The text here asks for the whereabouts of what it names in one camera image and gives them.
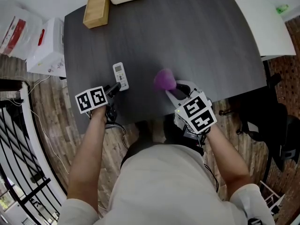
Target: person's hand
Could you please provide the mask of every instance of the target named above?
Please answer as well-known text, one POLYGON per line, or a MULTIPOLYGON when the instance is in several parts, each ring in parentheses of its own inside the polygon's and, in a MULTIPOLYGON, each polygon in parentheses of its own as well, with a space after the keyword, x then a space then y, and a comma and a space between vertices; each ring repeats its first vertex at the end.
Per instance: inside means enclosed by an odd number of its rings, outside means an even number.
POLYGON ((100 119, 101 121, 103 121, 104 123, 107 122, 107 118, 105 115, 106 112, 106 105, 95 108, 92 111, 92 119, 96 118, 96 119, 100 119))

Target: cable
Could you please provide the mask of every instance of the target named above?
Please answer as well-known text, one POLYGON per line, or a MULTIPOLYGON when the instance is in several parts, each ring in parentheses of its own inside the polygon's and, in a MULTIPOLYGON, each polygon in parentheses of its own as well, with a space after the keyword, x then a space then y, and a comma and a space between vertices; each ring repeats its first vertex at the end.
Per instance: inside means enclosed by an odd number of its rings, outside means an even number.
MULTIPOLYGON (((14 103, 14 102, 12 102, 12 101, 9 100, 9 99, 6 99, 6 98, 5 98, 5 100, 10 101, 10 102, 11 102, 13 105, 15 105, 15 106, 18 106, 18 107, 21 106, 21 105, 17 105, 17 103, 14 103)), ((42 128, 42 131, 43 131, 45 137, 47 138, 47 140, 48 140, 48 142, 49 142, 49 144, 50 144, 50 147, 51 147, 51 149, 52 149, 52 152, 53 152, 54 155, 60 160, 60 162, 62 163, 64 169, 65 169, 66 172, 67 172, 67 174, 69 174, 69 172, 67 171, 66 166, 64 165, 64 163, 63 163, 63 161, 61 160, 61 158, 54 152, 54 149, 53 149, 53 147, 52 147, 52 144, 51 144, 51 142, 50 142, 50 139, 49 139, 48 135, 46 134, 46 132, 45 132, 44 129, 43 129, 43 126, 42 126, 42 122, 41 122, 40 117, 39 117, 34 111, 32 111, 32 110, 30 110, 30 111, 38 117, 39 123, 40 123, 41 128, 42 128)))
POLYGON ((218 192, 218 190, 219 190, 219 182, 218 182, 218 180, 216 179, 216 177, 215 177, 215 175, 213 174, 213 172, 211 171, 211 169, 210 169, 210 167, 208 166, 208 165, 206 165, 206 164, 204 164, 204 166, 205 166, 205 168, 208 170, 208 171, 210 171, 210 173, 211 173, 211 175, 214 177, 214 179, 215 179, 215 181, 216 181, 216 192, 218 192))
POLYGON ((89 117, 89 119, 91 119, 91 116, 90 114, 88 114, 88 112, 86 112, 85 114, 89 117))
POLYGON ((191 133, 194 134, 197 137, 197 140, 199 142, 198 146, 201 148, 203 145, 205 145, 204 141, 206 139, 206 135, 210 132, 210 127, 208 127, 207 129, 205 129, 204 131, 202 131, 201 133, 197 134, 193 131, 193 129, 189 126, 189 124, 180 116, 178 116, 185 124, 187 130, 191 133))
POLYGON ((19 104, 20 106, 22 105, 21 103, 17 103, 17 102, 14 100, 14 98, 12 98, 12 99, 13 99, 14 103, 19 104))
POLYGON ((35 88, 36 86, 38 86, 41 82, 46 81, 49 77, 51 77, 51 75, 49 75, 47 78, 45 78, 45 79, 39 81, 36 85, 34 85, 34 87, 30 90, 30 92, 28 93, 28 95, 34 90, 34 88, 35 88))
POLYGON ((123 131, 122 143, 123 143, 124 147, 128 150, 128 146, 125 143, 126 130, 125 130, 125 128, 121 124, 114 122, 112 124, 106 124, 105 128, 107 128, 107 129, 109 129, 109 128, 121 128, 122 131, 123 131))
POLYGON ((67 171, 67 168, 66 168, 66 166, 64 165, 63 161, 62 161, 61 158, 54 152, 53 147, 52 147, 52 144, 51 144, 51 142, 50 142, 50 139, 49 139, 48 135, 46 134, 46 132, 45 132, 44 129, 43 129, 43 126, 42 126, 42 122, 41 122, 40 117, 39 117, 34 111, 32 111, 32 110, 30 110, 30 111, 38 117, 38 120, 39 120, 39 123, 40 123, 40 125, 41 125, 42 131, 43 131, 45 137, 47 138, 47 140, 48 140, 48 142, 49 142, 49 145, 50 145, 50 147, 51 147, 51 149, 52 149, 52 152, 53 152, 53 153, 55 154, 55 156, 60 160, 61 164, 63 165, 64 169, 66 170, 67 174, 69 175, 69 172, 67 171))
POLYGON ((101 209, 103 209, 103 210, 105 210, 105 211, 108 211, 106 208, 100 207, 99 205, 98 205, 98 207, 101 208, 101 209))
POLYGON ((30 86, 30 82, 29 82, 29 80, 27 79, 27 78, 25 78, 25 77, 22 77, 22 76, 15 76, 15 77, 8 77, 8 76, 3 76, 3 77, 0 77, 0 79, 2 79, 2 78, 10 78, 10 79, 14 79, 14 78, 16 78, 16 77, 21 77, 21 78, 23 78, 23 79, 25 79, 26 80, 26 82, 28 83, 28 85, 29 85, 29 90, 30 90, 30 88, 31 88, 31 86, 30 86))

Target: white remote control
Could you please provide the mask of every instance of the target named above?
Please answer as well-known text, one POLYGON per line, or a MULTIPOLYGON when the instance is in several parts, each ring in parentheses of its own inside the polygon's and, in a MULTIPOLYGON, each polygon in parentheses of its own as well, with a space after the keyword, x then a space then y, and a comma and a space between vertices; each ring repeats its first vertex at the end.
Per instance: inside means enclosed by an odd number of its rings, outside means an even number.
POLYGON ((123 67, 123 63, 116 63, 113 67, 113 72, 116 77, 116 81, 121 83, 120 91, 127 90, 129 88, 128 81, 126 78, 125 70, 123 67))

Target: black cable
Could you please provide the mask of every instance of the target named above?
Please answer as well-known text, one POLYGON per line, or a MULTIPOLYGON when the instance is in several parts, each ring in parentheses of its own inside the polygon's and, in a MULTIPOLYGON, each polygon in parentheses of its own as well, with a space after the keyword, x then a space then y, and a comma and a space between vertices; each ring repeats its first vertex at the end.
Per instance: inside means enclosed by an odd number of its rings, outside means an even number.
POLYGON ((210 171, 210 173, 211 173, 212 176, 214 177, 214 179, 215 179, 215 181, 216 181, 216 187, 217 187, 217 188, 216 188, 216 192, 218 192, 218 190, 219 190, 219 182, 218 182, 218 180, 216 179, 215 175, 212 173, 210 167, 208 167, 206 164, 204 164, 204 166, 205 166, 205 168, 206 168, 208 171, 210 171))
POLYGON ((126 130, 125 130, 125 128, 124 128, 121 124, 119 124, 119 123, 117 123, 117 122, 114 122, 114 123, 108 123, 108 124, 105 125, 105 128, 106 128, 106 129, 109 129, 109 128, 121 128, 122 131, 123 131, 122 143, 123 143, 124 147, 128 150, 128 146, 127 146, 126 143, 125 143, 125 134, 126 134, 126 130))
POLYGON ((199 142, 199 147, 202 147, 203 145, 205 145, 204 141, 205 141, 205 139, 206 139, 206 135, 210 132, 210 127, 208 127, 207 129, 205 129, 203 132, 197 134, 197 133, 195 133, 195 132, 193 131, 193 129, 189 126, 189 124, 188 124, 182 117, 180 117, 180 116, 178 116, 178 117, 179 117, 179 119, 181 119, 181 120, 183 121, 183 123, 185 124, 185 127, 187 128, 187 130, 188 130, 191 134, 193 134, 193 135, 195 135, 195 136, 197 137, 198 142, 199 142))

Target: dark gray table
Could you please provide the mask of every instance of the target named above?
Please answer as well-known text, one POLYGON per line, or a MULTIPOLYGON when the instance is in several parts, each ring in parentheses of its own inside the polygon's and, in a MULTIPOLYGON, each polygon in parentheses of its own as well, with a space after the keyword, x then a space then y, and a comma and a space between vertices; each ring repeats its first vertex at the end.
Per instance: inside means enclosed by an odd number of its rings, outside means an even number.
POLYGON ((65 18, 67 85, 80 133, 88 118, 75 95, 113 85, 113 64, 123 62, 129 90, 116 97, 117 121, 129 124, 174 111, 153 78, 170 68, 193 81, 212 101, 266 85, 250 28, 234 0, 135 0, 110 4, 108 25, 88 29, 82 7, 65 18))

